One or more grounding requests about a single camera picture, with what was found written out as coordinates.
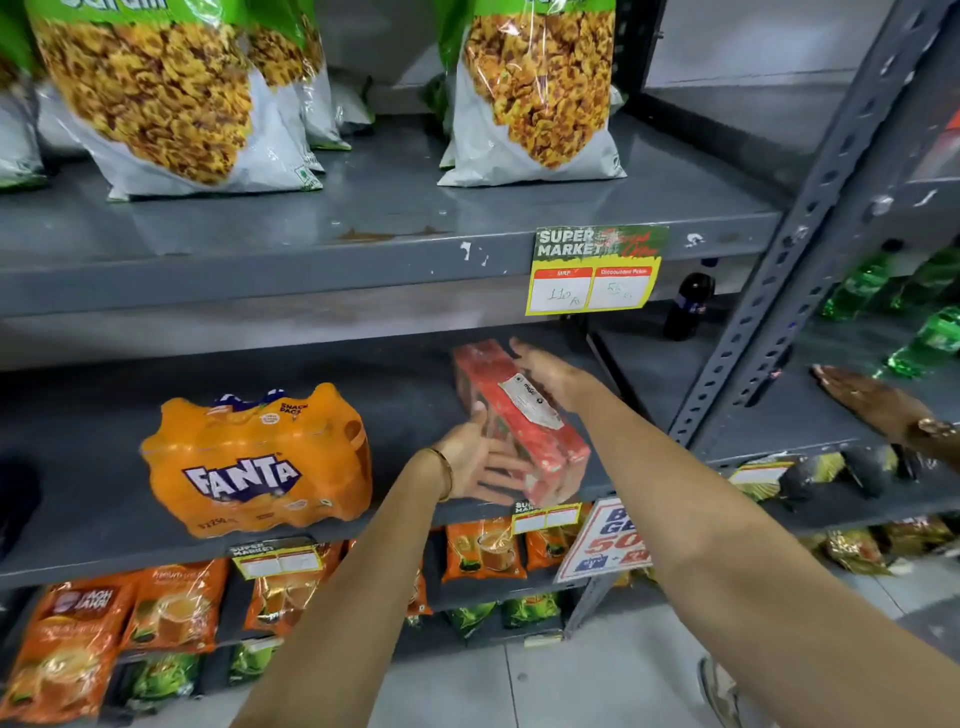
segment fanta pack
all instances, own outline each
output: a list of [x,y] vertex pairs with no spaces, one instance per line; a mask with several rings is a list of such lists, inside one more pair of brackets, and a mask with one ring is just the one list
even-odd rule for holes
[[156,499],[197,538],[352,521],[370,507],[367,432],[332,384],[305,400],[275,389],[213,407],[169,400],[160,412],[140,452]]

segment tea cup image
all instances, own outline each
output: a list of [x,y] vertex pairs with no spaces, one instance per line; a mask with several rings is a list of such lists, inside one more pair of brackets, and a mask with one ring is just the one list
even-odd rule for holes
[[188,643],[199,636],[209,611],[210,601],[205,596],[167,596],[156,605],[157,635],[167,644]]
[[54,652],[40,663],[40,698],[57,708],[81,700],[89,692],[99,666],[96,655],[79,647]]
[[477,539],[480,561],[493,571],[509,570],[516,561],[514,540],[508,532],[485,533]]

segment discount price label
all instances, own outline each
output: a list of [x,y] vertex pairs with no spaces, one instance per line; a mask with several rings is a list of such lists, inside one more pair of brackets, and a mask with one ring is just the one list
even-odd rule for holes
[[556,581],[640,569],[653,564],[620,498],[597,500],[576,542],[567,552]]

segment bracelet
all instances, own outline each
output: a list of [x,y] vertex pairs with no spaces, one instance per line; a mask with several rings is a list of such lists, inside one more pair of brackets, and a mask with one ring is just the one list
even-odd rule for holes
[[453,466],[451,466],[450,461],[446,459],[446,455],[444,455],[438,449],[424,448],[424,450],[434,453],[440,458],[440,462],[444,464],[444,470],[446,471],[446,490],[444,491],[444,494],[437,500],[437,502],[446,503],[448,500],[450,500],[450,494],[453,493]]

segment yellow price label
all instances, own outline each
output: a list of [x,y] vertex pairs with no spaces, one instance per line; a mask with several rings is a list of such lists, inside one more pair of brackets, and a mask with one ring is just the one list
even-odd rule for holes
[[665,225],[540,228],[527,316],[640,308],[660,272]]

